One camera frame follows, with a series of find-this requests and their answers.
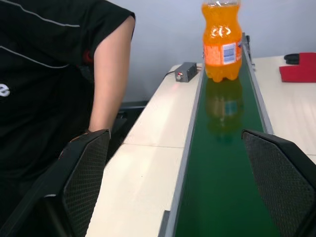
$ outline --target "sleeve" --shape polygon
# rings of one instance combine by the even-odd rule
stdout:
[[[105,0],[11,0],[0,6],[9,31],[60,62],[81,65],[134,13]]]

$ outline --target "plastic bottle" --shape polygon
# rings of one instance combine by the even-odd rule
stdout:
[[[238,22],[241,0],[205,0],[203,36],[205,71],[209,78],[236,80],[241,67],[242,30]]]

